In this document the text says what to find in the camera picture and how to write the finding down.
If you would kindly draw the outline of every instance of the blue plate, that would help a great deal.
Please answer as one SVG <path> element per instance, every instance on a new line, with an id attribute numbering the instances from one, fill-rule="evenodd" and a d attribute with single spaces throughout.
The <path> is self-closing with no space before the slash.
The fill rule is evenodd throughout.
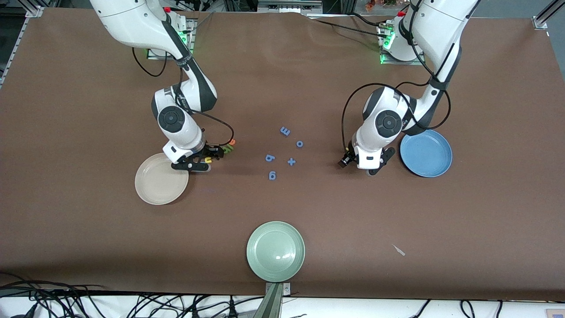
<path id="1" fill-rule="evenodd" d="M 442 135 L 433 130 L 426 130 L 419 135 L 406 135 L 402 138 L 400 158 L 413 173 L 433 178 L 449 169 L 453 154 Z"/>

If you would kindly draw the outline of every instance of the beige plate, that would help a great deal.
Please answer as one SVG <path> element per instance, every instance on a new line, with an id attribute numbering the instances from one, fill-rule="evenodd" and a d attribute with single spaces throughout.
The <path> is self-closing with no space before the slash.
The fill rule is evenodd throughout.
<path id="1" fill-rule="evenodd" d="M 140 198 L 155 205 L 175 201 L 188 184 L 188 171 L 171 168 L 164 153 L 145 160 L 136 173 L 136 191 Z"/>

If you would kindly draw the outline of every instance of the white floor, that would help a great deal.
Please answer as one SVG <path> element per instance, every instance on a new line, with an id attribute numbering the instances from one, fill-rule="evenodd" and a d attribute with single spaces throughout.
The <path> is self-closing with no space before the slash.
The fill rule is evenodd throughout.
<path id="1" fill-rule="evenodd" d="M 159 300 L 166 302 L 171 296 L 164 296 Z M 234 297 L 237 302 L 246 299 L 246 296 Z M 136 296 L 94 296 L 94 301 L 106 318 L 125 318 L 137 302 Z M 192 296 L 184 296 L 186 306 L 192 303 Z M 198 307 L 206 306 L 229 300 L 228 296 L 212 296 L 198 304 Z M 100 314 L 94 309 L 87 298 L 83 303 L 91 318 L 99 318 Z M 260 299 L 252 300 L 238 305 L 237 312 L 249 312 L 257 309 Z M 332 317 L 372 317 L 372 318 L 410 318 L 417 314 L 424 300 L 399 300 L 399 299 L 332 299 L 332 298 L 285 298 L 283 300 L 281 318 L 293 318 L 306 314 L 305 318 L 332 318 Z M 477 318 L 495 318 L 498 302 L 472 301 L 473 309 Z M 10 297 L 0 299 L 0 318 L 10 318 L 15 315 L 24 315 L 32 306 L 33 302 L 26 297 Z M 182 308 L 179 299 L 171 303 L 173 306 Z M 199 311 L 201 318 L 210 317 L 218 313 L 227 305 L 221 305 L 206 311 Z M 151 303 L 143 308 L 136 317 L 149 317 L 151 310 L 159 305 Z M 57 310 L 55 304 L 53 311 L 63 316 L 61 310 Z M 548 309 L 558 309 L 563 312 L 552 312 L 546 314 Z M 500 318 L 558 318 L 555 314 L 565 314 L 565 304 L 535 303 L 535 302 L 504 302 Z M 154 318 L 175 318 L 177 313 L 173 310 L 160 310 L 154 314 Z M 457 300 L 432 300 L 426 307 L 421 318 L 451 317 L 466 318 L 459 308 Z M 38 309 L 34 318 L 49 318 L 45 309 Z"/>

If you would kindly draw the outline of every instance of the black cable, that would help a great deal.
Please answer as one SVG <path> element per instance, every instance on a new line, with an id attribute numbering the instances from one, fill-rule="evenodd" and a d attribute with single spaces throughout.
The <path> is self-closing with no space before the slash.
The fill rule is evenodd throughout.
<path id="1" fill-rule="evenodd" d="M 447 54 L 445 55 L 444 61 L 441 62 L 440 68 L 437 69 L 436 76 L 440 74 L 441 69 L 444 67 L 445 62 L 447 62 L 447 58 L 449 57 L 449 54 L 451 54 L 451 51 L 453 50 L 454 46 L 455 43 L 451 43 L 451 46 L 449 47 L 449 51 L 447 51 Z"/>
<path id="2" fill-rule="evenodd" d="M 140 68 L 141 68 L 144 72 L 146 72 L 147 74 L 149 74 L 150 76 L 153 76 L 154 78 L 158 78 L 159 76 L 161 76 L 161 74 L 163 73 L 163 71 L 165 71 L 165 67 L 167 66 L 167 60 L 168 60 L 168 56 L 169 56 L 169 54 L 168 54 L 167 52 L 165 52 L 165 62 L 163 63 L 163 68 L 161 68 L 161 72 L 159 72 L 158 74 L 149 73 L 149 71 L 146 70 L 146 69 L 143 67 L 143 65 L 141 65 L 141 63 L 140 63 L 139 60 L 137 59 L 135 48 L 132 48 L 132 54 L 133 54 L 133 58 L 136 60 L 137 65 L 139 65 Z"/>
<path id="3" fill-rule="evenodd" d="M 175 297 L 169 299 L 168 301 L 166 301 L 165 303 L 163 303 L 159 308 L 155 308 L 153 310 L 151 310 L 151 313 L 149 315 L 148 318 L 153 317 L 154 314 L 156 314 L 159 310 L 163 309 L 163 310 L 173 310 L 176 312 L 177 315 L 179 315 L 179 311 L 177 309 L 174 308 L 164 308 L 165 306 L 167 306 L 168 304 L 170 304 L 170 302 L 172 302 L 173 300 L 177 299 L 177 298 L 181 298 L 182 295 L 176 295 Z"/>
<path id="4" fill-rule="evenodd" d="M 402 83 L 396 85 L 394 88 L 399 88 L 400 86 L 403 86 L 404 84 L 410 84 L 410 85 L 414 85 L 414 86 L 418 86 L 418 87 L 428 85 L 428 83 L 418 84 L 418 83 L 414 83 L 413 81 L 403 81 Z"/>
<path id="5" fill-rule="evenodd" d="M 471 309 L 471 315 L 469 316 L 467 314 L 467 312 L 465 311 L 465 309 L 463 308 L 463 303 L 467 303 L 469 304 L 469 308 Z M 461 311 L 463 312 L 463 314 L 465 315 L 465 317 L 467 318 L 475 318 L 475 310 L 473 310 L 473 305 L 471 305 L 471 302 L 469 300 L 461 300 L 459 302 L 459 307 L 461 308 Z"/>
<path id="6" fill-rule="evenodd" d="M 220 310 L 218 313 L 216 313 L 215 315 L 211 316 L 210 318 L 216 318 L 216 317 L 218 317 L 222 312 L 224 312 L 224 311 L 230 309 L 231 307 L 235 307 L 235 306 L 237 306 L 237 305 L 239 305 L 239 304 L 242 304 L 242 303 L 245 303 L 245 302 L 250 302 L 251 300 L 262 299 L 262 298 L 263 298 L 263 296 L 259 296 L 259 297 L 252 297 L 252 298 L 248 298 L 248 299 L 245 299 L 245 300 L 241 300 L 241 301 L 235 303 L 233 306 L 225 307 L 224 309 Z"/>
<path id="7" fill-rule="evenodd" d="M 0 298 L 2 297 L 12 297 L 12 296 L 21 296 L 23 294 L 29 294 L 28 291 L 20 291 L 18 293 L 13 293 L 13 294 L 7 294 L 7 295 L 0 295 Z"/>
<path id="8" fill-rule="evenodd" d="M 373 27 L 378 27 L 380 23 L 386 22 L 386 20 L 381 21 L 381 22 L 371 22 L 371 21 L 365 19 L 361 14 L 357 14 L 357 13 L 355 13 L 355 12 L 346 13 L 346 15 L 356 16 L 356 17 L 358 17 L 359 19 L 361 19 L 361 21 L 367 23 L 368 25 L 372 25 Z"/>
<path id="9" fill-rule="evenodd" d="M 210 14 L 208 14 L 208 16 L 205 17 L 205 18 L 202 20 L 202 22 L 198 23 L 198 24 L 196 25 L 196 27 L 194 27 L 194 29 L 189 30 L 187 33 L 194 32 L 196 29 L 198 29 L 199 26 L 201 26 L 202 24 L 204 24 L 204 22 L 206 22 L 206 20 L 208 20 L 209 17 L 213 16 L 213 14 L 214 14 L 213 12 L 210 13 Z"/>
<path id="10" fill-rule="evenodd" d="M 150 296 L 155 296 L 155 295 L 157 295 L 157 294 L 156 294 L 156 293 L 149 293 L 149 295 L 150 295 Z M 161 296 L 161 297 L 166 296 L 166 295 L 167 295 L 167 294 L 159 294 L 159 296 Z M 143 294 L 139 294 L 138 296 L 139 296 L 139 297 L 143 297 L 144 299 L 148 300 L 149 302 L 154 302 L 154 303 L 160 304 L 160 305 L 163 305 L 163 304 L 164 304 L 164 303 L 158 301 L 157 298 L 151 299 L 149 296 L 145 296 L 145 295 L 143 295 Z M 174 309 L 176 309 L 176 310 L 180 310 L 178 307 L 172 306 L 172 305 L 170 305 L 170 304 L 165 304 L 165 306 L 167 306 L 167 307 L 169 307 L 169 308 L 174 308 Z"/>
<path id="11" fill-rule="evenodd" d="M 16 289 L 16 290 L 29 290 L 29 291 L 34 291 L 34 292 L 35 292 L 35 294 L 33 294 L 34 300 L 35 300 L 39 305 L 41 305 L 41 307 L 47 309 L 47 311 L 49 312 L 49 316 L 51 316 L 51 315 L 53 314 L 53 312 L 51 311 L 51 309 L 49 308 L 49 306 L 47 305 L 47 303 L 46 303 L 46 304 L 42 304 L 42 303 L 41 303 L 41 299 L 37 296 L 37 294 L 39 294 L 40 296 L 42 296 L 42 297 L 44 298 L 44 300 L 45 300 L 45 299 L 49 299 L 49 300 L 54 300 L 54 301 L 56 301 L 56 302 L 59 303 L 59 305 L 62 307 L 63 312 L 66 311 L 67 313 L 69 313 L 69 315 L 70 315 L 71 317 L 74 318 L 74 314 L 72 313 L 72 311 L 71 311 L 70 309 L 68 309 L 60 299 L 58 299 L 57 297 L 55 297 L 54 294 L 52 294 L 51 292 L 48 292 L 48 291 L 46 291 L 46 290 L 44 290 L 44 289 L 40 289 L 40 288 L 39 288 L 39 284 L 53 285 L 53 286 L 62 286 L 62 287 L 69 288 L 70 290 L 73 290 L 75 293 L 76 293 L 76 289 L 77 289 L 76 287 L 77 287 L 77 286 L 80 286 L 80 287 L 83 287 L 83 288 L 85 288 L 85 289 L 88 289 L 88 288 L 86 287 L 87 285 L 75 285 L 75 286 L 73 286 L 73 285 L 68 285 L 68 284 L 65 284 L 65 283 L 55 283 L 55 282 L 50 282 L 50 281 L 26 280 L 26 279 L 24 279 L 24 278 L 21 277 L 21 276 L 18 276 L 18 275 L 12 274 L 12 273 L 3 272 L 3 271 L 0 271 L 0 274 L 7 275 L 7 276 L 11 276 L 11 277 L 14 277 L 14 278 L 17 278 L 17 279 L 20 280 L 20 281 L 17 281 L 17 282 L 5 284 L 5 285 L 1 286 L 0 289 Z M 88 316 L 86 315 L 86 313 L 85 313 L 85 311 L 84 311 L 84 308 L 83 308 L 82 306 L 81 306 L 81 310 L 82 310 L 83 313 L 85 314 L 86 318 L 88 318 Z"/>
<path id="12" fill-rule="evenodd" d="M 418 54 L 418 51 L 416 51 L 416 46 L 414 45 L 414 37 L 412 36 L 412 26 L 414 25 L 414 18 L 416 17 L 416 13 L 417 13 L 418 9 L 420 8 L 421 2 L 422 2 L 422 0 L 418 0 L 418 2 L 416 4 L 416 9 L 412 10 L 412 17 L 410 17 L 410 24 L 408 25 L 408 34 L 410 35 L 410 47 L 412 47 L 412 51 L 414 51 L 414 54 L 416 54 L 418 61 L 422 64 L 422 66 L 426 69 L 426 71 L 428 71 L 428 73 L 431 75 L 431 77 L 435 81 L 438 81 L 436 74 L 434 74 L 434 72 L 429 69 L 428 65 L 426 65 L 424 60 L 422 60 L 422 58 L 420 57 L 420 54 Z"/>
<path id="13" fill-rule="evenodd" d="M 504 304 L 504 302 L 503 302 L 502 300 L 499 300 L 498 302 L 499 302 L 500 304 L 498 305 L 498 310 L 497 310 L 496 316 L 495 316 L 496 318 L 499 318 L 499 316 L 500 316 L 500 311 L 502 310 L 502 304 Z"/>
<path id="14" fill-rule="evenodd" d="M 420 86 L 420 85 L 421 85 L 421 84 L 416 84 L 416 83 L 412 83 L 412 82 L 403 82 L 403 83 L 404 83 L 404 84 L 415 84 L 416 86 Z M 345 128 L 344 128 L 345 111 L 347 110 L 347 106 L 348 106 L 349 102 L 351 101 L 351 99 L 353 98 L 353 96 L 354 96 L 357 92 L 359 92 L 361 89 L 363 89 L 363 88 L 365 88 L 365 87 L 369 87 L 369 86 L 376 86 L 376 85 L 378 85 L 378 86 L 383 86 L 383 87 L 388 87 L 388 88 L 394 90 L 395 93 L 399 94 L 399 95 L 404 99 L 404 102 L 406 102 L 406 105 L 410 105 L 410 102 L 408 101 L 408 99 L 406 98 L 406 96 L 405 96 L 401 91 L 399 91 L 397 87 L 392 87 L 392 86 L 390 86 L 390 85 L 388 85 L 388 84 L 383 84 L 383 83 L 369 83 L 369 84 L 365 84 L 365 85 L 363 85 L 363 86 L 357 88 L 356 90 L 354 90 L 353 93 L 351 93 L 351 95 L 349 96 L 349 98 L 348 98 L 347 101 L 345 102 L 344 110 L 343 110 L 343 112 L 341 113 L 341 142 L 342 142 L 342 145 L 343 145 L 343 148 L 344 148 L 344 152 L 345 152 L 346 154 L 349 154 L 349 152 L 348 152 L 347 149 L 346 149 L 347 147 L 346 147 L 346 145 L 345 145 Z M 414 112 L 412 111 L 412 109 L 411 109 L 410 107 L 408 107 L 408 111 L 412 114 L 411 120 L 414 121 L 414 123 L 416 124 L 416 126 L 420 127 L 421 129 L 424 129 L 424 130 L 433 130 L 433 129 L 436 129 L 436 128 L 440 127 L 441 125 L 443 125 L 443 124 L 447 121 L 447 119 L 449 118 L 449 115 L 451 114 L 451 98 L 449 97 L 449 94 L 448 94 L 447 91 L 444 91 L 444 93 L 445 93 L 445 96 L 447 97 L 447 114 L 445 115 L 445 117 L 443 118 L 443 120 L 442 120 L 439 124 L 437 124 L 437 125 L 435 125 L 435 126 L 433 126 L 433 127 L 426 127 L 426 126 L 423 126 L 422 124 L 420 124 L 420 122 L 418 122 L 418 121 L 416 120 L 416 116 L 414 116 Z M 350 159 L 351 159 L 352 161 L 354 161 L 354 162 L 357 162 L 357 160 L 356 160 L 354 157 L 351 157 L 351 156 L 350 156 Z"/>
<path id="15" fill-rule="evenodd" d="M 182 5 L 183 7 L 187 8 L 187 9 L 190 10 L 190 11 L 194 11 L 193 8 L 187 6 L 186 4 L 184 4 L 184 3 L 180 2 L 180 1 L 176 1 L 176 3 L 177 3 L 177 4 L 176 4 L 177 6 L 178 6 L 178 5 Z"/>
<path id="16" fill-rule="evenodd" d="M 128 314 L 126 315 L 126 318 L 129 318 L 129 316 L 133 313 L 133 311 L 137 308 L 137 306 L 139 306 L 141 304 L 141 295 L 137 296 L 137 302 L 136 305 L 132 307 L 132 309 L 128 312 Z"/>
<path id="17" fill-rule="evenodd" d="M 182 309 L 181 313 L 177 315 L 176 318 L 183 318 L 184 316 L 186 316 L 189 312 L 194 312 L 194 311 L 198 311 L 198 309 L 196 308 L 196 306 L 198 305 L 199 302 L 203 301 L 205 298 L 210 297 L 211 295 L 202 295 L 200 298 L 198 298 L 198 295 L 195 295 L 194 298 L 192 299 L 192 305 L 190 305 L 187 309 Z"/>
<path id="18" fill-rule="evenodd" d="M 154 299 L 158 299 L 162 297 L 162 295 L 157 295 Z M 151 301 L 143 304 L 143 306 L 139 307 L 139 309 L 137 309 L 137 306 L 141 305 L 141 303 L 136 304 L 136 306 L 134 308 L 132 308 L 132 310 L 129 312 L 128 316 L 126 316 L 126 318 L 130 318 L 130 314 L 132 313 L 133 309 L 135 309 L 133 315 L 131 316 L 131 318 L 135 318 L 136 314 L 138 314 L 145 306 L 147 306 L 148 304 L 150 304 Z"/>
<path id="19" fill-rule="evenodd" d="M 176 92 L 176 96 L 175 96 L 175 104 L 176 104 L 178 107 L 182 108 L 182 106 L 181 106 L 180 103 L 179 103 L 179 95 L 180 95 L 180 84 L 182 83 L 183 71 L 182 71 L 181 68 L 179 68 L 179 69 L 180 69 L 180 79 L 179 79 L 179 85 L 178 85 L 178 87 L 177 87 L 177 92 Z M 221 124 L 223 124 L 223 125 L 225 125 L 226 127 L 229 128 L 229 130 L 232 132 L 231 137 L 230 137 L 229 140 L 226 141 L 225 143 L 223 143 L 223 144 L 218 144 L 218 147 L 225 146 L 225 145 L 229 144 L 229 143 L 233 140 L 233 137 L 235 136 L 235 131 L 233 130 L 233 127 L 230 126 L 228 123 L 226 123 L 225 121 L 223 121 L 223 120 L 221 120 L 221 119 L 218 119 L 218 118 L 216 118 L 216 117 L 214 117 L 214 116 L 212 116 L 212 115 L 208 115 L 208 114 L 203 113 L 203 112 L 198 111 L 198 110 L 193 110 L 193 109 L 191 109 L 190 107 L 189 107 L 189 110 L 190 110 L 189 113 L 192 112 L 192 113 L 196 113 L 196 114 L 199 114 L 199 115 L 204 115 L 204 116 L 206 116 L 206 117 L 208 117 L 208 118 L 210 118 L 210 119 L 213 119 L 213 120 L 215 120 L 215 121 L 217 121 L 217 122 L 219 122 L 219 123 L 221 123 Z"/>
<path id="20" fill-rule="evenodd" d="M 338 27 L 338 28 L 343 28 L 343 29 L 348 29 L 348 30 L 351 30 L 351 31 L 365 33 L 365 34 L 368 34 L 368 35 L 374 35 L 374 36 L 378 36 L 378 37 L 386 37 L 386 35 L 383 35 L 383 34 L 367 32 L 367 31 L 364 31 L 364 30 L 350 28 L 350 27 L 346 27 L 344 25 L 339 25 L 339 24 L 335 24 L 335 23 L 331 23 L 331 22 L 321 21 L 321 20 L 318 20 L 318 19 L 315 19 L 315 21 L 318 21 L 319 23 L 323 23 L 323 24 L 327 24 L 327 25 L 332 25 L 332 26 Z"/>
<path id="21" fill-rule="evenodd" d="M 420 308 L 420 311 L 418 311 L 418 313 L 415 316 L 412 316 L 412 318 L 419 318 L 420 315 L 424 312 L 424 309 L 426 308 L 426 306 L 429 304 L 429 302 L 431 302 L 431 299 L 428 299 L 425 301 L 425 303 L 422 305 L 422 307 Z"/>
<path id="22" fill-rule="evenodd" d="M 222 305 L 222 304 L 229 305 L 229 302 L 219 302 L 219 303 L 217 303 L 217 304 L 213 304 L 213 305 L 210 305 L 210 306 L 208 306 L 208 307 L 199 308 L 198 311 L 202 311 L 202 310 L 207 310 L 207 309 L 210 309 L 210 308 L 214 308 L 214 307 L 219 306 L 219 305 Z"/>
<path id="23" fill-rule="evenodd" d="M 43 281 L 43 280 L 25 280 L 22 277 L 18 276 L 18 275 L 14 275 L 11 273 L 6 273 L 6 272 L 0 272 L 0 274 L 4 274 L 4 275 L 8 275 L 8 276 L 12 276 L 15 278 L 20 279 L 20 281 L 16 281 L 13 283 L 8 283 L 6 285 L 4 285 L 3 287 L 11 287 L 11 286 L 17 286 L 17 285 L 28 285 L 36 290 L 43 290 L 39 288 L 39 285 L 53 285 L 53 286 L 58 286 L 58 287 L 65 287 L 68 288 L 69 290 L 71 290 L 75 296 L 75 302 L 77 303 L 77 306 L 79 307 L 79 309 L 81 309 L 81 311 L 85 314 L 86 318 L 88 318 L 88 315 L 86 314 L 86 310 L 84 309 L 84 305 L 82 303 L 82 300 L 80 299 L 80 295 L 78 294 L 77 291 L 81 291 L 80 289 L 78 289 L 77 287 L 83 288 L 86 296 L 89 298 L 89 300 L 92 302 L 92 305 L 94 306 L 94 308 L 98 311 L 98 313 L 105 318 L 104 314 L 102 314 L 102 312 L 100 311 L 100 309 L 98 308 L 98 306 L 94 303 L 94 300 L 92 299 L 92 297 L 89 294 L 89 290 L 88 290 L 88 286 L 96 286 L 96 287 L 102 287 L 100 285 L 69 285 L 69 284 L 65 284 L 65 283 L 57 283 L 57 282 L 51 282 L 51 281 Z"/>

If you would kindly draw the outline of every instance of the plate rim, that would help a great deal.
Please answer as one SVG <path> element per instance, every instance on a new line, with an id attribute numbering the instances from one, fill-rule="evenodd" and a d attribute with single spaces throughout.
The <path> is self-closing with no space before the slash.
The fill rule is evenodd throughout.
<path id="1" fill-rule="evenodd" d="M 413 138 L 416 138 L 416 137 L 424 137 L 424 136 L 432 137 L 432 138 L 436 139 L 436 141 L 443 141 L 447 145 L 447 148 L 444 148 L 444 149 L 449 150 L 449 164 L 447 164 L 446 169 L 439 174 L 425 175 L 425 174 L 422 174 L 422 173 L 418 173 L 418 172 L 414 171 L 414 169 L 412 167 L 410 167 L 410 165 L 407 164 L 406 161 L 402 157 L 402 146 L 406 144 L 405 142 L 408 142 L 410 139 L 413 139 Z M 447 139 L 442 134 L 440 134 L 439 132 L 437 132 L 435 130 L 431 130 L 431 129 L 425 130 L 422 133 L 414 135 L 414 136 L 404 135 L 404 137 L 402 137 L 402 140 L 400 141 L 400 145 L 398 146 L 398 152 L 400 154 L 400 159 L 402 160 L 402 163 L 405 165 L 405 167 L 407 167 L 408 170 L 410 170 L 412 173 L 414 173 L 414 174 L 416 174 L 420 177 L 423 177 L 423 178 L 439 177 L 440 175 L 443 175 L 444 173 L 446 173 L 449 170 L 449 168 L 451 167 L 451 164 L 453 163 L 453 150 L 451 148 L 451 145 L 449 144 Z"/>
<path id="2" fill-rule="evenodd" d="M 264 230 L 265 227 L 269 227 L 269 226 L 271 226 L 271 225 L 277 225 L 277 224 L 278 224 L 278 225 L 283 225 L 283 227 L 286 227 L 287 229 L 289 229 L 289 230 L 291 230 L 291 231 L 294 231 L 294 232 L 298 235 L 299 242 L 297 242 L 297 243 L 299 243 L 299 246 L 297 246 L 297 251 L 299 251 L 300 248 L 301 248 L 303 252 L 302 252 L 301 257 L 300 257 L 300 258 L 301 258 L 301 259 L 300 259 L 300 262 L 299 262 L 299 264 L 297 264 L 296 270 L 293 271 L 294 273 L 293 273 L 290 277 L 288 277 L 288 278 L 286 278 L 286 279 L 284 279 L 284 280 L 275 281 L 275 280 L 272 280 L 272 277 L 266 277 L 266 276 L 264 276 L 264 275 L 259 275 L 259 274 L 255 271 L 257 268 L 254 267 L 254 266 L 251 264 L 251 262 L 249 262 L 249 260 L 250 260 L 252 257 L 257 258 L 257 253 L 256 253 L 257 250 L 256 250 L 255 248 L 253 248 L 253 247 L 256 245 L 257 240 L 254 239 L 254 240 L 252 241 L 253 236 L 255 236 L 256 234 L 258 235 L 258 231 Z M 284 282 L 284 281 L 287 281 L 287 280 L 291 279 L 292 277 L 294 277 L 294 275 L 296 275 L 296 274 L 300 271 L 300 269 L 302 268 L 302 265 L 304 264 L 304 259 L 306 258 L 306 245 L 305 245 L 305 243 L 304 243 L 304 238 L 302 237 L 302 234 L 300 234 L 300 232 L 296 229 L 296 227 L 294 227 L 294 226 L 292 226 L 291 224 L 286 223 L 286 222 L 284 222 L 284 221 L 269 221 L 269 222 L 265 222 L 265 223 L 259 225 L 259 226 L 251 233 L 251 235 L 249 236 L 249 239 L 247 240 L 247 246 L 246 246 L 246 256 L 247 256 L 247 257 L 246 257 L 246 258 L 247 258 L 247 264 L 249 265 L 249 267 L 251 268 L 251 270 L 253 271 L 253 273 L 254 273 L 257 277 L 259 277 L 259 278 L 261 278 L 262 280 L 265 280 L 265 281 L 267 281 L 267 282 Z"/>
<path id="3" fill-rule="evenodd" d="M 165 204 L 169 204 L 169 203 L 175 201 L 176 199 L 178 199 L 178 198 L 184 193 L 184 191 L 186 190 L 186 187 L 188 186 L 188 181 L 189 181 L 190 175 L 189 175 L 189 173 L 186 173 L 186 174 L 185 174 L 185 175 L 186 175 L 186 183 L 185 183 L 184 186 L 182 187 L 182 190 L 179 192 L 179 194 L 176 195 L 173 199 L 171 199 L 171 200 L 166 200 L 166 201 L 164 201 L 164 202 L 162 202 L 162 203 L 157 203 L 156 201 L 150 201 L 149 199 L 146 200 L 147 197 L 142 196 L 142 194 L 146 194 L 146 192 L 141 189 L 141 185 L 140 185 L 140 183 L 141 183 L 141 178 L 142 178 L 141 176 L 144 174 L 143 171 L 146 170 L 147 168 L 149 168 L 149 162 L 150 162 L 151 160 L 155 160 L 155 159 L 166 159 L 166 160 L 169 160 L 169 158 L 167 157 L 167 155 L 164 154 L 163 152 L 156 153 L 156 154 L 150 156 L 149 158 L 147 158 L 146 160 L 144 160 L 143 163 L 140 164 L 140 166 L 139 166 L 139 167 L 137 168 L 137 170 L 136 170 L 136 177 L 135 177 L 135 180 L 134 180 L 134 186 L 135 186 L 135 189 L 136 189 L 136 193 L 137 193 L 137 196 L 138 196 L 141 200 L 143 200 L 145 203 L 148 203 L 148 204 L 151 204 L 151 205 L 165 205 Z"/>

